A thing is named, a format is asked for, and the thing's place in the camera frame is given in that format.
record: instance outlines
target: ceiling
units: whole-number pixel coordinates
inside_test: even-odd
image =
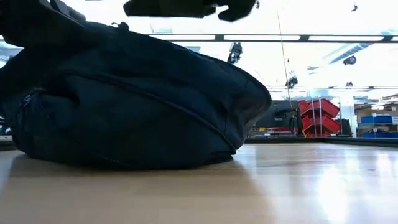
[[[259,9],[238,22],[218,20],[217,16],[204,19],[149,18],[124,15],[122,5],[126,0],[64,0],[83,13],[89,21],[110,24],[126,21],[132,31],[144,34],[366,34],[377,35],[385,30],[395,32],[398,21],[396,0],[261,0]],[[358,10],[351,12],[354,4]],[[179,42],[194,47],[200,53],[226,60],[229,43]],[[247,70],[267,86],[284,86],[287,71],[293,70],[299,85],[308,88],[345,86],[397,85],[398,44],[374,44],[355,53],[356,65],[344,66],[341,62],[328,65],[333,57],[341,55],[351,44],[284,44],[242,43],[243,54],[237,66]],[[15,55],[21,49],[0,40],[0,61]],[[308,66],[321,67],[308,71]]]

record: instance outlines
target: fluorescent light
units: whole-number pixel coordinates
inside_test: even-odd
[[[384,106],[383,105],[380,105],[380,106],[377,106],[377,105],[372,105],[372,110],[384,110]]]
[[[318,41],[380,41],[384,37],[383,36],[362,36],[362,37],[353,37],[353,36],[310,36],[309,40],[318,40]]]
[[[162,40],[214,40],[215,35],[150,35]]]
[[[299,40],[299,35],[225,35],[224,40]]]

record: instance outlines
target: shelf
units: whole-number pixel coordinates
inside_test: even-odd
[[[358,128],[375,128],[375,127],[383,127],[383,126],[398,126],[398,124],[392,123],[361,123]]]

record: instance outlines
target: red storage bin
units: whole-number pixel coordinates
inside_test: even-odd
[[[313,118],[305,116],[305,117],[302,118],[302,121],[303,121],[303,131],[305,133],[307,133],[307,132],[311,132],[312,133],[313,130],[314,130]],[[315,124],[317,126],[320,125],[319,116],[315,118]],[[322,116],[322,132],[337,134],[339,132],[339,130],[340,130],[340,123],[339,122],[331,119],[327,115],[323,115]]]
[[[335,118],[340,112],[340,108],[326,99],[321,99],[322,114],[326,113],[329,117]],[[313,102],[313,107],[319,111],[319,100]]]
[[[331,118],[335,118],[340,112],[340,108],[330,101],[326,99],[321,99],[322,106],[322,114],[326,114]],[[307,103],[306,101],[300,101],[298,103],[298,107],[300,108],[301,116],[309,116],[312,117],[312,103]],[[314,100],[313,108],[315,110],[315,114],[319,114],[319,100]]]
[[[302,116],[304,113],[308,112],[309,110],[312,109],[309,103],[307,103],[305,100],[299,101],[298,102],[298,108],[300,109],[300,115]]]

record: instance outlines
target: pole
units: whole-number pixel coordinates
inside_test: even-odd
[[[342,119],[342,115],[341,115],[341,98],[338,98],[338,106],[340,108],[340,134],[343,135],[343,119]]]
[[[313,107],[313,98],[311,97],[311,105],[312,105],[312,117],[313,117],[313,128],[315,130],[315,137],[318,137],[317,135],[317,122],[315,121],[315,108]]]
[[[322,137],[322,99],[319,96],[319,125],[320,125],[320,136]]]

